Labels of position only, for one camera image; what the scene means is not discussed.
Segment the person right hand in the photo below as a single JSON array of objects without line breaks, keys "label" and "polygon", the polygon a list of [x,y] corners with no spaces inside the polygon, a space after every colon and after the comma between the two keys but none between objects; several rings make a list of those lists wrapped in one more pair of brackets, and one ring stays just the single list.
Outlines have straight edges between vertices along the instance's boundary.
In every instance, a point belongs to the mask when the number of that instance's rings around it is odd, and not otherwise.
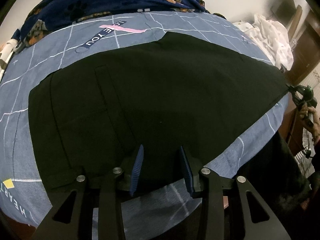
[{"label": "person right hand", "polygon": [[307,129],[312,134],[313,144],[316,145],[319,142],[319,116],[314,107],[309,107],[307,103],[304,103],[299,112],[300,120],[305,129]]}]

